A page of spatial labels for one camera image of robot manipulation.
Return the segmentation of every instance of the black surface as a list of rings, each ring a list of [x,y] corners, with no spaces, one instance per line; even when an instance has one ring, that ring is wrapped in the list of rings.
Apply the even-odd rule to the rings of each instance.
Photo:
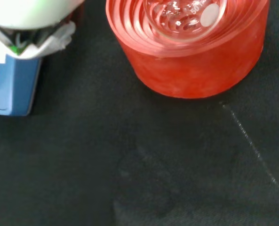
[[[279,0],[255,69],[200,101],[146,88],[104,6],[46,59],[32,115],[0,117],[0,226],[279,225]]]

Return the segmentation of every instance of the white label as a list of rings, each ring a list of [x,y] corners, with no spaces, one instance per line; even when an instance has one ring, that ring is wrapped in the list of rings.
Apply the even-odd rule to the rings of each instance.
[[[213,25],[217,20],[219,13],[220,13],[220,7],[215,3],[210,4],[205,8],[205,10],[201,15],[201,19],[200,19],[201,25],[203,27],[209,27]]]

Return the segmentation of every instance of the red cup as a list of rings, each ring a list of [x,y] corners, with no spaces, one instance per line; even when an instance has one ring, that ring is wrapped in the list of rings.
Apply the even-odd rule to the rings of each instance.
[[[263,49],[270,0],[228,0],[207,37],[178,43],[149,24],[143,0],[107,0],[109,24],[138,78],[170,97],[203,98],[230,89],[251,71]]]

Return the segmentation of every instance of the blue device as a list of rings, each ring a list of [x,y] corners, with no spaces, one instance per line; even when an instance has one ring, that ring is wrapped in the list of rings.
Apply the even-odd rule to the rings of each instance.
[[[0,115],[26,116],[32,108],[41,59],[6,56],[0,64]]]

